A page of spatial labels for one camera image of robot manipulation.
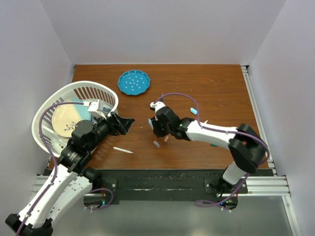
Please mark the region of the light blue highlighter pen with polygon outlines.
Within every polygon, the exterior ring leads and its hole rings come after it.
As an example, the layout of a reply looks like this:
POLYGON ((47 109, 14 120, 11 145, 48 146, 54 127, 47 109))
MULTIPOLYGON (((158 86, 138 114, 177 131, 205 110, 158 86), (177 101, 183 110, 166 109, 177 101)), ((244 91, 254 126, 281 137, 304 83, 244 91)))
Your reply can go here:
POLYGON ((154 128, 153 128, 153 124, 152 124, 152 120, 151 120, 150 118, 148 119, 148 123, 149 123, 149 126, 150 126, 152 129, 154 129, 154 128))

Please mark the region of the light blue pen cap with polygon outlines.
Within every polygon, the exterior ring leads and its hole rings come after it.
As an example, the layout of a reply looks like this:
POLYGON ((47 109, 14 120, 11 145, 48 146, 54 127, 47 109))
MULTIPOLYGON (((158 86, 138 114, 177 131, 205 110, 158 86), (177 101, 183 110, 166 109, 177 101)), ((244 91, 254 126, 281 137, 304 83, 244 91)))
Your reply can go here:
POLYGON ((197 114, 198 114, 198 111, 197 111, 195 108, 193 108, 193 107, 190 108, 190 112, 191 112, 192 114, 194 114, 194 115, 197 115, 197 114))

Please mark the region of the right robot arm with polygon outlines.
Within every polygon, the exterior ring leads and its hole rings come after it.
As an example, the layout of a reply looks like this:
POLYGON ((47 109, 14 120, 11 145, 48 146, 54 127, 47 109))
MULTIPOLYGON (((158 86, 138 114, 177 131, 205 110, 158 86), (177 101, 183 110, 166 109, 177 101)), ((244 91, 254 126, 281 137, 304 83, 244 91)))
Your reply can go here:
POLYGON ((213 184, 224 193, 231 193, 245 175, 254 174, 266 155, 267 145, 246 124, 223 127, 192 118, 179 118, 162 102, 152 102, 150 109, 155 112, 150 121, 158 138, 171 135, 178 140, 216 144, 230 151, 233 162, 213 184))

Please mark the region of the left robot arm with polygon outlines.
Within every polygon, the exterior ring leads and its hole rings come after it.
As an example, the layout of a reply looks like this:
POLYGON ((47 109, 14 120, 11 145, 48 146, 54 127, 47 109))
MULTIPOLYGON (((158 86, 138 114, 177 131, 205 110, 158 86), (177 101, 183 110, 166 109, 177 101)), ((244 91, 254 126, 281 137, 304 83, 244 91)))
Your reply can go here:
POLYGON ((134 121, 112 112, 96 124, 78 122, 46 182, 24 209, 7 217, 6 224, 18 236, 50 236, 57 219, 76 201, 101 189, 101 174, 85 167, 92 152, 108 135, 125 135, 134 121))

